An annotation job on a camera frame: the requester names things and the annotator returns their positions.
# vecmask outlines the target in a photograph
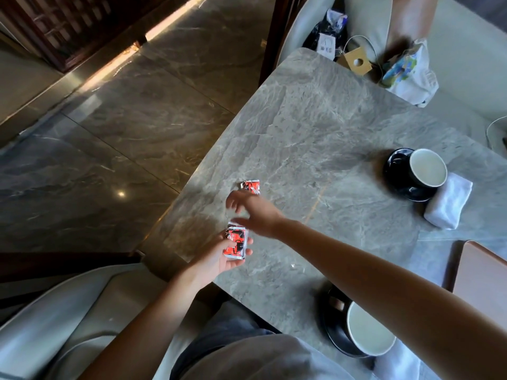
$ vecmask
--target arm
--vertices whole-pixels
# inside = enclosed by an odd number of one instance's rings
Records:
[[[278,239],[400,338],[444,379],[507,378],[507,332],[447,290],[307,226],[273,204],[234,191],[226,205],[261,236]]]
[[[244,260],[228,261],[222,254],[235,244],[223,235],[222,232],[211,240],[196,259],[175,275],[160,296],[127,325],[79,380],[153,378],[197,292],[221,272],[244,263]]]

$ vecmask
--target white cup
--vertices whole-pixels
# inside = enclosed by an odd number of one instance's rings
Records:
[[[346,304],[330,297],[330,304],[339,311],[346,312],[345,332],[355,346],[367,355],[383,355],[395,344],[396,336],[357,303],[351,301]]]
[[[409,156],[410,178],[418,185],[437,188],[447,180],[444,160],[430,149],[416,149]]]

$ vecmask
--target white cable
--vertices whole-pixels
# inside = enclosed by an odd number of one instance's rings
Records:
[[[503,116],[503,117],[499,117],[497,118],[495,121],[493,121],[490,125],[488,125],[488,127],[486,128],[486,141],[488,142],[488,148],[491,149],[491,150],[494,150],[493,149],[493,146],[491,145],[491,141],[489,141],[489,129],[491,128],[491,126],[496,123],[497,121],[499,120],[502,120],[503,118],[507,118],[507,116]]]
[[[379,82],[381,82],[381,81],[382,81],[382,78],[384,77],[384,71],[382,70],[382,67],[380,66],[379,59],[378,59],[378,56],[377,56],[377,52],[376,52],[375,48],[373,47],[373,44],[372,44],[372,42],[370,41],[370,39],[369,39],[369,38],[367,38],[366,36],[363,36],[362,34],[355,34],[355,35],[353,35],[353,36],[352,36],[351,38],[349,38],[349,39],[347,40],[347,42],[345,43],[345,46],[343,47],[343,52],[345,53],[345,50],[347,49],[347,45],[348,45],[348,43],[351,41],[351,39],[353,39],[353,38],[355,38],[355,37],[362,37],[362,38],[364,38],[364,39],[368,42],[368,44],[370,44],[370,46],[371,46],[371,47],[372,47],[372,49],[373,49],[373,54],[375,55],[375,61],[376,61],[376,63],[377,63],[377,66],[378,66],[378,67],[379,67],[379,69],[380,69],[380,80],[377,82],[377,84],[378,84]]]

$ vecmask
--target folded napkin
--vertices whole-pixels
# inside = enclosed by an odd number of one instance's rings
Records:
[[[446,182],[429,201],[424,218],[445,230],[458,228],[461,210],[472,192],[472,182],[450,172]]]
[[[418,380],[421,360],[396,339],[385,355],[375,359],[373,374],[379,380]]]

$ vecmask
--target marble table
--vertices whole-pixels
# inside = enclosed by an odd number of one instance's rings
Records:
[[[474,182],[458,230],[433,227],[421,205],[385,186],[382,164],[400,147],[433,149],[450,171]],[[260,179],[262,195],[288,217],[439,285],[460,240],[507,255],[507,160],[306,49],[273,72],[206,155],[160,223],[165,246],[189,261],[225,227],[232,216],[225,198],[244,179]],[[253,249],[216,284],[355,378],[370,378],[365,363],[341,354],[320,330],[322,274],[277,241],[257,236]]]

